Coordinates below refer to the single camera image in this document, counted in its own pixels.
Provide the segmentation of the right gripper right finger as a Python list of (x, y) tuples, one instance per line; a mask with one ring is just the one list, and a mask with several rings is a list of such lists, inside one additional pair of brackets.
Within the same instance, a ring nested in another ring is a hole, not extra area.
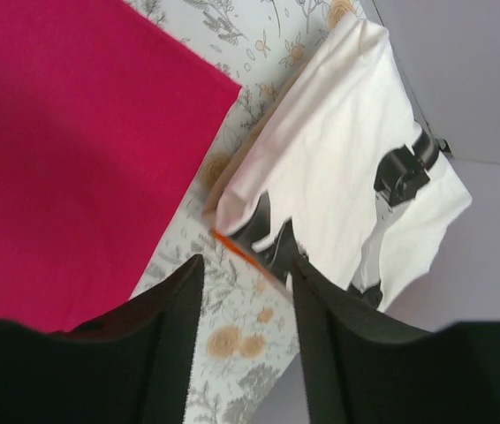
[(293, 264), (299, 348), (313, 423), (500, 423), (500, 322), (428, 332)]

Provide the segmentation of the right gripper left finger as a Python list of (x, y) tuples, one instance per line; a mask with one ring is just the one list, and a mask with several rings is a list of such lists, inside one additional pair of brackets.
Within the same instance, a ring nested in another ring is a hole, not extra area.
[(69, 332), (0, 320), (0, 423), (179, 423), (204, 260)]

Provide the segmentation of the magenta t shirt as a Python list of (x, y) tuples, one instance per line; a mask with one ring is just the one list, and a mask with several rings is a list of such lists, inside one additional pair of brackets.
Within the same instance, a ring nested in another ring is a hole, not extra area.
[(239, 90), (121, 1), (0, 1), (0, 319), (126, 302)]

